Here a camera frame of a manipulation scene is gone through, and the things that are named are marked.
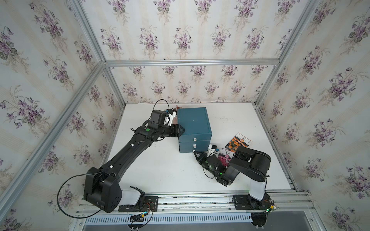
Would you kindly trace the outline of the teal bottom drawer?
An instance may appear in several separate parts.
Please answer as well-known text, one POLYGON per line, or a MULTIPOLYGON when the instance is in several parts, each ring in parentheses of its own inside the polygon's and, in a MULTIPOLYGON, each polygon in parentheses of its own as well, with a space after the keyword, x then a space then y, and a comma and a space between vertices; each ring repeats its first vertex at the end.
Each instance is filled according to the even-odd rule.
POLYGON ((201 142, 180 142, 179 152, 180 153, 192 153, 193 151, 206 152, 209 149, 209 141, 201 142))

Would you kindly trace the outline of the teal drawer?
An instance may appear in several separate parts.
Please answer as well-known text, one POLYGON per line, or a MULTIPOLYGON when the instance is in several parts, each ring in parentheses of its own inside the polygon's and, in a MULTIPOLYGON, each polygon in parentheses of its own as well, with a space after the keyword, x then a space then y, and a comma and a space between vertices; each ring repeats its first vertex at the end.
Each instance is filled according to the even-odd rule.
POLYGON ((183 134, 178 139, 180 143, 199 143, 199 142, 207 142, 210 143, 212 138, 212 134, 183 134))
POLYGON ((193 151, 206 152, 209 149, 209 141, 201 142, 180 142, 179 152, 180 153, 192 153, 193 151))

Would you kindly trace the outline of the teal drawer cabinet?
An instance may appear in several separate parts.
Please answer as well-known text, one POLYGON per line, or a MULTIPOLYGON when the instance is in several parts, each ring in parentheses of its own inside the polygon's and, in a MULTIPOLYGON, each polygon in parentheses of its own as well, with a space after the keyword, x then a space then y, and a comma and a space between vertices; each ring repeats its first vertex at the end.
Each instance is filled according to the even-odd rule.
POLYGON ((205 107, 178 109, 178 124, 185 128, 183 134, 212 134, 212 129, 205 107))

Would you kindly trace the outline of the pink flower seed bag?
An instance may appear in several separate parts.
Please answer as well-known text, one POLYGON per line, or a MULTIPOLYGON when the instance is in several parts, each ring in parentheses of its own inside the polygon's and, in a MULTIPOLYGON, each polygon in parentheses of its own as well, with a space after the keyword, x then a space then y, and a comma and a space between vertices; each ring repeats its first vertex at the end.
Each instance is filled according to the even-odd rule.
POLYGON ((234 152, 228 149, 220 148, 217 153, 217 157, 221 161, 222 165, 227 167, 229 165, 229 162, 233 158, 234 154, 235 154, 234 152))

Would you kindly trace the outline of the orange flower seed bag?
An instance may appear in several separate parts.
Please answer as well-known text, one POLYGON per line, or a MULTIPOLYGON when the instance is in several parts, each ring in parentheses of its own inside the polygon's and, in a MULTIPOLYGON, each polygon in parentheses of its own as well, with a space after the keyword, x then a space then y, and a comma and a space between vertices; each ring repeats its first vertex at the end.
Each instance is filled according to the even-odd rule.
POLYGON ((240 147, 248 148, 252 144, 252 140, 248 139, 246 136, 238 132, 225 146, 225 149, 235 153, 240 147))

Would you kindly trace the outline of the teal top drawer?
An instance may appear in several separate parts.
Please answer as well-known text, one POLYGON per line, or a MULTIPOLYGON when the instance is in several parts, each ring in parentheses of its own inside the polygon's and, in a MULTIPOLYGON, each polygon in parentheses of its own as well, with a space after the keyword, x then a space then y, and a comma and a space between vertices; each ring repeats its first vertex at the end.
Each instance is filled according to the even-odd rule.
POLYGON ((212 134, 183 134, 178 139, 180 143, 199 143, 199 142, 207 142, 210 143, 212 138, 212 134))

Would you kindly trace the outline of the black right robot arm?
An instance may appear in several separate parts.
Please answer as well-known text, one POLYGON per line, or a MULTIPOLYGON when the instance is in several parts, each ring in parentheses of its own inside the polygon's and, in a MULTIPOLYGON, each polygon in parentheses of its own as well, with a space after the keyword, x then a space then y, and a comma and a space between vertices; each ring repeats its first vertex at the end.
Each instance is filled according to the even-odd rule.
POLYGON ((267 172, 271 164, 268 154, 239 146, 227 166, 222 164, 216 152, 208 155, 194 151, 193 154, 203 170, 210 172, 212 178, 225 187, 231 185, 239 174, 247 176, 251 180, 249 199, 255 202, 264 201, 269 177, 267 172))

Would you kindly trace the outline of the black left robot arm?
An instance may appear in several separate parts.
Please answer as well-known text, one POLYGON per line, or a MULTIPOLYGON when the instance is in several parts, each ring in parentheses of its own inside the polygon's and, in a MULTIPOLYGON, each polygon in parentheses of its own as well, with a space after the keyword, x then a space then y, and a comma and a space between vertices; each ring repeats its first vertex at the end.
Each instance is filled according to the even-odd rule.
POLYGON ((83 199, 104 212, 112 212, 123 195, 119 182, 138 156, 157 140, 178 138, 185 132, 181 125, 172 124, 175 117, 176 111, 172 109, 153 110, 149 119, 134 130, 132 138, 112 159, 100 168, 88 170, 83 199))

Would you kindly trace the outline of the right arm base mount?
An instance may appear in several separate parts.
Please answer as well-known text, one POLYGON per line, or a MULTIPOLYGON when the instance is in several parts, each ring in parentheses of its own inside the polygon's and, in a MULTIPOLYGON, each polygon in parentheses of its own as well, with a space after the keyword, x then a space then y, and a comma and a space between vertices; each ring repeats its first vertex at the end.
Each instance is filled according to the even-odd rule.
POLYGON ((266 192, 267 179, 264 182, 251 180, 247 194, 233 195, 232 202, 236 210, 264 210, 266 213, 275 208, 275 201, 266 192))

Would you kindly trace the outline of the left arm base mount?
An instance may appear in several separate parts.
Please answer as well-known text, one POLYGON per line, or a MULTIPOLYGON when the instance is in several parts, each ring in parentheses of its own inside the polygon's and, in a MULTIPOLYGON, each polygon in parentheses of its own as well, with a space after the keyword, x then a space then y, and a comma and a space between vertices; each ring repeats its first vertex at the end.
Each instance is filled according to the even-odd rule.
POLYGON ((149 196, 137 187, 122 190, 122 198, 118 205, 119 212, 145 212, 158 210, 158 196, 149 196))

